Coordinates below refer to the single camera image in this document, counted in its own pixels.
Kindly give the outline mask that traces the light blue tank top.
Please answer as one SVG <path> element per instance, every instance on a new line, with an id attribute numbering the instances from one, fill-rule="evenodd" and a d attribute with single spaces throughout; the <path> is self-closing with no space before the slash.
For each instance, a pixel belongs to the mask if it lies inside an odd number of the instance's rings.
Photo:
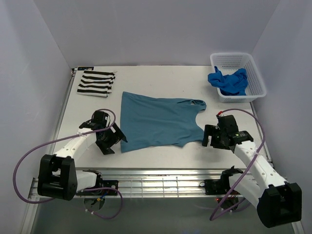
<path id="1" fill-rule="evenodd" d="M 121 152 L 167 145 L 183 147 L 201 141 L 204 131 L 196 117 L 206 108 L 200 99 L 154 98 L 123 92 L 120 126 L 127 141 L 121 143 Z"/>

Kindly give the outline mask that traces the black white striped tank top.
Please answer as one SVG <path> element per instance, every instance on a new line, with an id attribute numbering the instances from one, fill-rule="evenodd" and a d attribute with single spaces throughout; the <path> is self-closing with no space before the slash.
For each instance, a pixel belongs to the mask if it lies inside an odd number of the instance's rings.
<path id="1" fill-rule="evenodd" d="M 77 94 L 107 98 L 112 93 L 115 79 L 114 72 L 85 70 L 82 73 Z"/>

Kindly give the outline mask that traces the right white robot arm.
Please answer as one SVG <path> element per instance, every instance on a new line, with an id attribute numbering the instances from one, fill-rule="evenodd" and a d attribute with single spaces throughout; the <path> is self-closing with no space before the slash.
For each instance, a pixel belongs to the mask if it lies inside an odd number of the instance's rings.
<path id="1" fill-rule="evenodd" d="M 254 139 L 247 131 L 238 131 L 234 126 L 220 129 L 206 125 L 202 145 L 232 151 L 254 177 L 253 180 L 247 177 L 239 180 L 242 170 L 231 167 L 224 170 L 219 179 L 204 181 L 206 195 L 238 192 L 256 208 L 260 221 L 267 228 L 301 220 L 301 188 L 297 183 L 289 183 L 256 153 Z"/>

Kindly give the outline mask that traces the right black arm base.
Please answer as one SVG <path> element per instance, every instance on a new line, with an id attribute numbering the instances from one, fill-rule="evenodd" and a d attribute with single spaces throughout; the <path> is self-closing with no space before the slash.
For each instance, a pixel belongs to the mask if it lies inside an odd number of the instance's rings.
<path id="1" fill-rule="evenodd" d="M 206 179 L 199 183 L 199 188 L 205 190 L 205 195 L 225 195 L 230 189 L 221 179 Z"/>

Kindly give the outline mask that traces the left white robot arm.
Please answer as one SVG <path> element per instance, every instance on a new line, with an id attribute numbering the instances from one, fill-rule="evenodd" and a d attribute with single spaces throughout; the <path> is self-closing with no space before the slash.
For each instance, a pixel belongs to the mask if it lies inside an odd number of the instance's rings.
<path id="1" fill-rule="evenodd" d="M 92 145 L 97 145 L 104 155 L 113 154 L 111 147 L 127 142 L 126 136 L 116 124 L 105 131 L 103 124 L 84 122 L 78 136 L 52 155 L 44 155 L 40 161 L 37 192 L 41 196 L 71 200 L 77 192 L 88 190 L 98 195 L 103 190 L 100 173 L 95 170 L 77 171 L 75 162 Z"/>

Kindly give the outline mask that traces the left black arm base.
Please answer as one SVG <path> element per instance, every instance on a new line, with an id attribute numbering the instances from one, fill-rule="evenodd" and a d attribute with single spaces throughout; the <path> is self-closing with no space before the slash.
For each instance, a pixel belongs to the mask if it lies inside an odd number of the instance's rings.
<path id="1" fill-rule="evenodd" d="M 107 188 L 113 188 L 117 190 L 118 184 L 119 184 L 118 180 L 103 180 L 102 182 L 97 184 L 94 188 L 107 187 Z M 96 190 L 96 191 L 83 190 L 83 191 L 77 192 L 76 195 L 79 195 L 79 196 L 106 196 L 106 195 L 115 196 L 115 195 L 118 195 L 118 193 L 114 190 L 104 189 L 104 190 Z"/>

